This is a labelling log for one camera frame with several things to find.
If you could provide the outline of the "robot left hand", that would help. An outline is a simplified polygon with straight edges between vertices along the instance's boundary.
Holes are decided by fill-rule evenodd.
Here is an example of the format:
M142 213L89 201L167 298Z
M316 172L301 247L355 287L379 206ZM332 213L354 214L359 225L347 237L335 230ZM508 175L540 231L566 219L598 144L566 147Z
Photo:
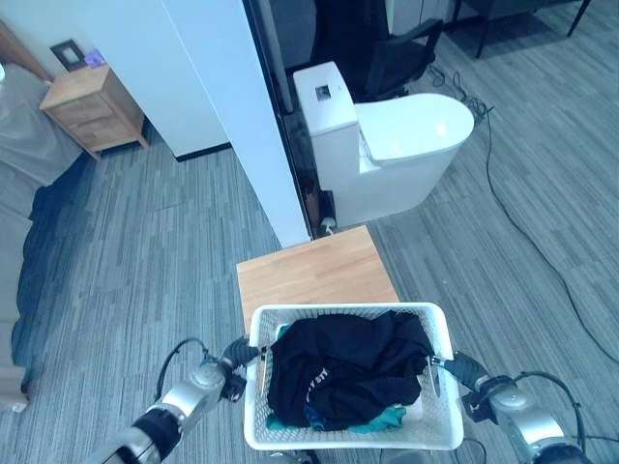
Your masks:
M221 355L225 376L221 396L231 402L237 401L246 389L247 380L236 370L246 367L255 358L262 358L266 352L266 347L250 346L249 340L243 336L230 343Z

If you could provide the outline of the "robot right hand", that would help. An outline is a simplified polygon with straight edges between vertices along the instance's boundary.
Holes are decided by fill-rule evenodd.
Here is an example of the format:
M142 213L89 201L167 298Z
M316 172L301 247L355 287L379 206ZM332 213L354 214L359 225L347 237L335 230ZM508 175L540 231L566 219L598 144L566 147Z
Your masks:
M428 362L446 370L472 392L480 392L490 378L488 371L478 361L460 352L455 352L451 360L430 356Z

